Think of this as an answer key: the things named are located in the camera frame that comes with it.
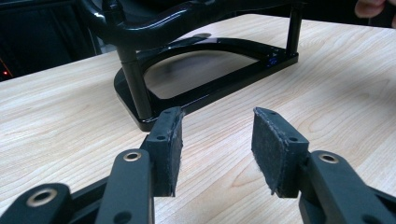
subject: light wood grain surface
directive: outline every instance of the light wood grain surface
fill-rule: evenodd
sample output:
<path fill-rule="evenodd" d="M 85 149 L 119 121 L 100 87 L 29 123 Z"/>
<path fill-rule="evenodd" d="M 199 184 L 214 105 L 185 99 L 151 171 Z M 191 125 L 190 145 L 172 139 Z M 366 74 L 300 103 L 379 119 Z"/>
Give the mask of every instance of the light wood grain surface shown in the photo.
<path fill-rule="evenodd" d="M 288 26 L 247 15 L 192 34 L 284 48 Z M 298 200 L 271 196 L 253 159 L 255 106 L 280 113 L 311 151 L 343 156 L 368 185 L 395 196 L 395 41 L 391 29 L 303 21 L 297 64 L 184 118 L 177 196 L 155 199 L 157 223 L 302 222 Z M 119 69 L 112 52 L 0 83 L 0 214 L 40 184 L 81 189 L 140 146 L 146 133 L 113 89 Z"/>

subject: black plastic part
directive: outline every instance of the black plastic part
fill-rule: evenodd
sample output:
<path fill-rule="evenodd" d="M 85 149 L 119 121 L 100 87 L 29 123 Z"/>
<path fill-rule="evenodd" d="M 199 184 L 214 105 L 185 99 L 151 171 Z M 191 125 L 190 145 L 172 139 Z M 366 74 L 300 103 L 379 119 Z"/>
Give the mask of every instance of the black plastic part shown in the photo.
<path fill-rule="evenodd" d="M 393 17 L 396 15 L 396 6 L 389 1 L 385 1 L 385 7 L 382 12 L 369 20 L 369 25 L 376 27 L 391 28 Z"/>
<path fill-rule="evenodd" d="M 93 223 L 96 220 L 107 179 L 108 177 L 105 177 L 72 194 L 75 213 L 70 221 L 71 224 Z"/>
<path fill-rule="evenodd" d="M 166 45 L 190 31 L 219 21 L 223 16 L 235 11 L 257 10 L 297 2 L 300 1 L 188 1 L 170 7 L 157 15 L 148 17 L 144 21 L 123 21 L 121 23 L 113 20 L 115 17 L 120 17 L 116 10 L 112 11 L 113 14 L 107 17 L 105 12 L 97 7 L 92 0 L 78 1 L 78 5 L 90 29 L 101 39 L 118 47 L 129 46 L 136 50 L 144 50 Z"/>
<path fill-rule="evenodd" d="M 307 172 L 326 223 L 396 222 L 344 158 L 327 151 L 312 152 Z"/>
<path fill-rule="evenodd" d="M 99 8 L 92 0 L 78 1 L 78 5 L 91 30 L 107 43 L 117 46 L 122 69 L 115 77 L 115 89 L 138 127 L 147 132 L 152 128 L 153 122 L 161 111 L 166 108 L 181 106 L 183 111 L 188 114 L 297 63 L 302 2 L 296 0 L 185 1 L 170 6 L 161 13 L 138 20 L 134 20 L 134 16 L 126 15 L 128 13 L 125 13 L 119 0 L 104 0 L 102 8 Z M 126 7 L 134 5 L 127 1 L 123 4 Z M 187 32 L 218 21 L 229 13 L 283 5 L 292 5 L 286 49 L 225 38 L 215 39 L 216 41 L 209 40 L 204 44 L 177 46 L 176 48 L 175 46 L 179 44 L 171 43 Z M 168 57 L 205 49 L 230 51 L 253 57 L 259 61 L 171 99 L 160 99 L 148 90 L 143 74 L 150 66 Z M 137 54 L 136 59 L 135 51 L 137 50 L 141 51 Z M 150 58 L 139 60 L 139 55 L 147 56 L 145 50 L 151 53 Z M 257 57 L 251 56 L 251 51 L 254 51 L 253 54 Z"/>
<path fill-rule="evenodd" d="M 303 218 L 303 223 L 320 224 L 326 223 L 326 216 L 320 204 L 309 202 L 304 195 L 301 196 L 299 201 L 300 214 Z"/>
<path fill-rule="evenodd" d="M 375 196 L 384 204 L 396 220 L 396 198 L 378 189 L 370 188 Z"/>
<path fill-rule="evenodd" d="M 152 91 L 148 90 L 152 116 L 148 119 L 139 117 L 139 112 L 131 95 L 131 88 L 125 79 L 124 71 L 121 69 L 117 73 L 114 80 L 117 94 L 142 131 L 148 132 L 160 113 L 169 107 L 180 106 L 186 114 L 189 114 L 298 62 L 298 53 L 287 54 L 286 50 L 282 48 L 242 39 L 201 37 L 192 37 L 177 41 L 159 49 L 140 51 L 137 53 L 137 59 L 141 64 L 142 73 L 144 74 L 152 65 L 166 58 L 205 49 L 229 51 L 246 55 L 258 61 L 169 99 L 161 99 Z M 143 99 L 139 97 L 141 95 L 138 94 L 135 97 L 139 99 L 139 102 Z"/>
<path fill-rule="evenodd" d="M 175 196 L 180 155 L 183 148 L 180 107 L 164 110 L 140 148 L 151 158 L 154 196 Z"/>
<path fill-rule="evenodd" d="M 108 177 L 95 223 L 153 222 L 149 154 L 143 149 L 121 152 Z"/>
<path fill-rule="evenodd" d="M 298 196 L 299 166 L 309 156 L 306 140 L 272 110 L 254 109 L 251 150 L 272 193 L 280 198 Z"/>
<path fill-rule="evenodd" d="M 183 147 L 182 119 L 183 113 L 179 107 L 163 111 L 140 147 L 150 154 L 154 197 L 175 195 Z M 106 183 L 107 177 L 72 194 L 75 213 L 70 223 L 85 224 L 95 221 Z"/>
<path fill-rule="evenodd" d="M 69 187 L 44 184 L 24 192 L 1 216 L 1 224 L 67 223 L 72 216 Z"/>

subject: black bracket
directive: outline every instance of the black bracket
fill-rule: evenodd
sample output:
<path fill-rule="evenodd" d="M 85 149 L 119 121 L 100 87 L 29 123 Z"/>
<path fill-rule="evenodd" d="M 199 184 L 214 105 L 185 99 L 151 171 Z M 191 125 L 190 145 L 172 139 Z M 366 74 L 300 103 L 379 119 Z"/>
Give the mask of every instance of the black bracket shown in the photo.
<path fill-rule="evenodd" d="M 274 111 L 255 108 L 252 151 L 279 198 L 301 192 L 304 223 L 396 223 L 396 198 L 364 184 L 342 157 L 309 142 Z"/>
<path fill-rule="evenodd" d="M 92 0 L 78 1 L 78 5 L 90 29 L 107 43 L 117 46 L 122 68 L 115 77 L 114 86 L 138 127 L 145 132 L 167 108 L 180 106 L 189 114 L 298 62 L 304 1 L 252 0 L 244 4 L 240 0 L 185 1 L 145 21 L 134 21 L 134 15 L 124 10 L 119 0 L 103 0 L 101 8 Z M 172 42 L 187 32 L 219 21 L 228 13 L 283 5 L 291 6 L 284 49 L 231 38 L 192 37 Z M 163 99 L 149 89 L 144 76 L 152 65 L 197 50 L 228 51 L 257 62 L 172 98 Z"/>

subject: dark background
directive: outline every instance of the dark background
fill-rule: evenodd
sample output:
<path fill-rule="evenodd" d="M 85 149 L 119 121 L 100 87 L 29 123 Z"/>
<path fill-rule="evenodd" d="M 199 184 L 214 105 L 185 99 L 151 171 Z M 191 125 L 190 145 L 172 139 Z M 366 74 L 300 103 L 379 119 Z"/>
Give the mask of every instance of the dark background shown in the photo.
<path fill-rule="evenodd" d="M 307 4 L 307 20 L 366 25 L 354 14 L 354 0 Z M 288 17 L 290 7 L 254 11 Z M 4 0 L 0 3 L 0 81 L 102 53 L 73 0 Z"/>

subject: foam pad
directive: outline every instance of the foam pad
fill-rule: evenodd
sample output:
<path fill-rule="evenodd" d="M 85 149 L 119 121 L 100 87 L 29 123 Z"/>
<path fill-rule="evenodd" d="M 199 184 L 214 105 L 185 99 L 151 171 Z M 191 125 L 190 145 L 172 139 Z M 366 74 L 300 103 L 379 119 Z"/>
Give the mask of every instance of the foam pad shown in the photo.
<path fill-rule="evenodd" d="M 298 196 L 299 164 L 309 157 L 306 140 L 272 110 L 254 109 L 251 150 L 265 181 L 280 198 Z"/>
<path fill-rule="evenodd" d="M 153 164 L 154 197 L 175 196 L 183 148 L 180 107 L 164 110 L 140 148 Z"/>

